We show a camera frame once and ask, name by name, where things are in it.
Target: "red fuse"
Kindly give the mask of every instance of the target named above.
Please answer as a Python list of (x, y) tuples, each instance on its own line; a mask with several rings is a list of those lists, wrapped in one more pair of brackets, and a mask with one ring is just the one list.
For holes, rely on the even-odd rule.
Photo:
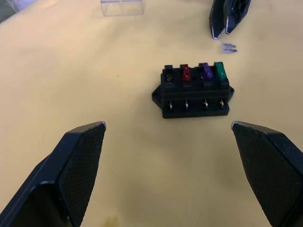
[(183, 65), (183, 77), (182, 80), (184, 82), (190, 82), (190, 74), (189, 74), (189, 67), (188, 65)]

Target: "yellow tabletop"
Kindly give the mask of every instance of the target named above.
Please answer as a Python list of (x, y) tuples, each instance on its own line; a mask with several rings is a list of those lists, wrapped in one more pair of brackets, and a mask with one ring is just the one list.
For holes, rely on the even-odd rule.
[[(303, 148), (303, 1), (253, 0), (222, 41), (212, 0), (147, 0), (104, 17), (98, 0), (41, 0), (0, 24), (0, 211), (77, 126), (107, 131), (84, 227), (269, 227), (245, 177), (234, 120)], [(152, 102), (164, 65), (223, 61), (228, 116), (165, 120)]]

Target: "purple fuse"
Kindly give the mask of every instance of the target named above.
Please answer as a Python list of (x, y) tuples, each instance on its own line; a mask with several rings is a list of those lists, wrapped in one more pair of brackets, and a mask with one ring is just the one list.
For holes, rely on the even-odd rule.
[(208, 63), (202, 63), (201, 66), (204, 69), (204, 71), (202, 73), (203, 79), (205, 79), (205, 80), (213, 80), (214, 75), (213, 75), (213, 72), (210, 69)]

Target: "black fuse block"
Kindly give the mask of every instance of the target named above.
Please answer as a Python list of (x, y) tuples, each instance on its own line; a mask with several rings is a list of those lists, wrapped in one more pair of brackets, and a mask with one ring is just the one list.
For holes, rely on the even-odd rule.
[(222, 116), (229, 112), (233, 93), (222, 62), (194, 68), (166, 65), (152, 100), (162, 109), (163, 118)]

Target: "textured gripper pad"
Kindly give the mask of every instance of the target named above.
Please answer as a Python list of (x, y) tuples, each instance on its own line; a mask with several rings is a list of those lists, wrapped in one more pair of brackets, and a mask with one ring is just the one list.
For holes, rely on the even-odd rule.
[[(234, 124), (232, 130), (248, 182), (270, 224), (280, 227), (301, 196), (302, 176), (267, 133), (251, 126)], [(275, 131), (274, 136), (279, 136), (279, 133)]]
[(84, 132), (59, 178), (59, 191), (75, 227), (79, 227), (95, 184), (104, 129)]

